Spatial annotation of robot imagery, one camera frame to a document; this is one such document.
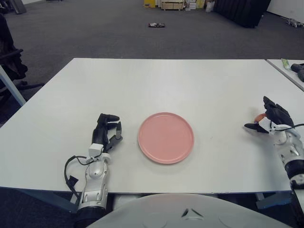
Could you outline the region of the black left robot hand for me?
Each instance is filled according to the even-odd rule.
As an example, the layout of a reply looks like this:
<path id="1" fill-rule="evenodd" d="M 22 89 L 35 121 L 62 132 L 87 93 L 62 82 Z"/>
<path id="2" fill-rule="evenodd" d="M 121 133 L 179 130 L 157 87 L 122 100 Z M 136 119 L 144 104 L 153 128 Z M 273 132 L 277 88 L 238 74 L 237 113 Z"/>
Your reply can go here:
<path id="1" fill-rule="evenodd" d="M 116 130 L 116 133 L 109 139 L 108 131 L 113 129 Z M 92 143 L 103 145 L 103 152 L 108 152 L 122 140 L 120 117 L 111 114 L 100 114 L 97 120 L 97 126 L 93 130 Z"/>

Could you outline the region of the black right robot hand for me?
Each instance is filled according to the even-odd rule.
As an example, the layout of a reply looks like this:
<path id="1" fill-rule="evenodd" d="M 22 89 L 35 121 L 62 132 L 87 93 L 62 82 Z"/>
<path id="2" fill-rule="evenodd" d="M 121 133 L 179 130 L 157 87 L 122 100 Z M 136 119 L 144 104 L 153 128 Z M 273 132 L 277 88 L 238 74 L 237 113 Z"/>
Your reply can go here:
<path id="1" fill-rule="evenodd" d="M 283 107 L 266 96 L 263 97 L 263 102 L 266 111 L 263 114 L 259 114 L 254 123 L 244 124 L 245 128 L 259 133 L 274 133 L 275 131 L 283 131 L 295 126 L 291 116 Z"/>

